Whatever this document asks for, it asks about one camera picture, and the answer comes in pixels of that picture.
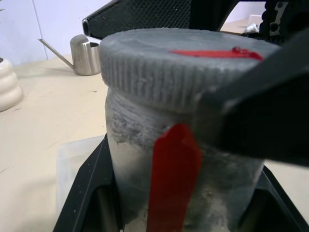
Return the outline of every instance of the jar lid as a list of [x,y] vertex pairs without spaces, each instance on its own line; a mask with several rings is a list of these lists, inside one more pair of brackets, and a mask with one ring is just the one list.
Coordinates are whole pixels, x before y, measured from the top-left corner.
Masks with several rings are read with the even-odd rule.
[[101,41],[102,77],[109,87],[137,101],[188,113],[198,93],[227,85],[260,61],[185,56],[172,51],[232,51],[234,47],[264,58],[278,49],[265,41],[206,30],[130,30]]

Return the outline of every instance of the black holder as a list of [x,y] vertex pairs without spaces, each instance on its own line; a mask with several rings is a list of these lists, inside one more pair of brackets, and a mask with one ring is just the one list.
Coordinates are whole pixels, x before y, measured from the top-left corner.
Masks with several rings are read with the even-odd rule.
[[[80,167],[54,232],[119,232],[120,204],[107,136]],[[271,171],[264,167],[238,232],[309,232]]]

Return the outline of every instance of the red tab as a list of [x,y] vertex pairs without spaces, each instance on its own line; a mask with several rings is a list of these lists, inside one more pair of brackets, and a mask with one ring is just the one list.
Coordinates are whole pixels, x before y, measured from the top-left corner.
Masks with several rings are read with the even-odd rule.
[[186,124],[176,124],[154,144],[147,232],[181,232],[201,153]]
[[204,58],[252,58],[257,60],[263,60],[263,57],[256,53],[250,52],[247,49],[241,49],[240,47],[234,47],[231,51],[182,51],[174,50],[172,53],[191,56],[191,57],[204,57]]

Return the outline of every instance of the beige table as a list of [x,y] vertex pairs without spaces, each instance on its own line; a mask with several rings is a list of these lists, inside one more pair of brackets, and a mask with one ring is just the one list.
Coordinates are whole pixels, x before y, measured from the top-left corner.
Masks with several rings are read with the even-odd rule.
[[[59,145],[105,134],[107,87],[57,58],[15,70],[25,98],[0,113],[0,232],[50,232]],[[309,169],[267,165],[309,221]]]

